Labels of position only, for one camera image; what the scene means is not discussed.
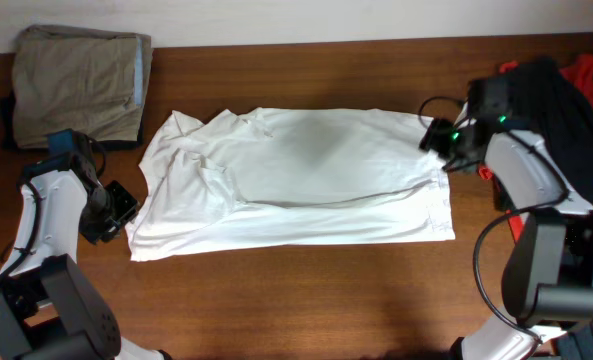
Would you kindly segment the white t-shirt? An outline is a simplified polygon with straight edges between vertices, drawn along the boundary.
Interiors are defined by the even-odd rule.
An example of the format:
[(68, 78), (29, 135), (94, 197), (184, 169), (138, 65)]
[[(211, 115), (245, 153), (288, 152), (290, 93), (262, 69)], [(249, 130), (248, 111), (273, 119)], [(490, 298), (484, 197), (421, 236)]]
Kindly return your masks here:
[(173, 112), (140, 162), (131, 257), (451, 240), (449, 180), (424, 132), (379, 109)]

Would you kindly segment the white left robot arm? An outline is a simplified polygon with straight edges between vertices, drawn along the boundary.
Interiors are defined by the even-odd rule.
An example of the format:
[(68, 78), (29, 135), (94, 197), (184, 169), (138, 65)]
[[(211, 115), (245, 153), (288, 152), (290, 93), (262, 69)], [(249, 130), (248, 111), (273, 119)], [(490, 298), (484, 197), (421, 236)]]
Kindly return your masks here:
[(102, 188), (92, 162), (68, 152), (26, 166), (16, 240), (0, 271), (3, 359), (166, 359), (120, 333), (76, 263), (79, 223)]

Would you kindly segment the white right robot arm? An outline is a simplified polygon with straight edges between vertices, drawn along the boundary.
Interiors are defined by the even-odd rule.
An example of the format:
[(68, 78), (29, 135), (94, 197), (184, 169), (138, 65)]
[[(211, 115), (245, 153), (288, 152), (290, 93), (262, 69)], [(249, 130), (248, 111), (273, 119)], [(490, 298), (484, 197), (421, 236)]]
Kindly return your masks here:
[[(495, 119), (435, 119), (420, 147), (435, 150), (447, 169), (488, 168), (510, 200), (510, 209), (478, 236), (473, 272), (492, 312), (476, 332), (457, 339), (452, 359), (528, 359), (553, 339), (593, 325), (593, 176), (583, 190), (566, 165), (557, 163), (545, 137)], [(522, 228), (501, 280), (502, 303), (485, 290), (480, 269), (482, 245), (499, 224), (517, 219)]]

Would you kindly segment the folded olive green garment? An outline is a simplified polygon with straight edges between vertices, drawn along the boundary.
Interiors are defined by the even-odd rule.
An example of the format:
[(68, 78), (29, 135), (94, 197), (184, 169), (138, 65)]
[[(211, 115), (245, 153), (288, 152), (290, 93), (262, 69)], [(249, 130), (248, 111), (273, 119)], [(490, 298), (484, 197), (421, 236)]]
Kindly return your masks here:
[(73, 129), (112, 149), (142, 143), (153, 61), (150, 36), (59, 25), (32, 25), (16, 39), (10, 136), (41, 149), (47, 136)]

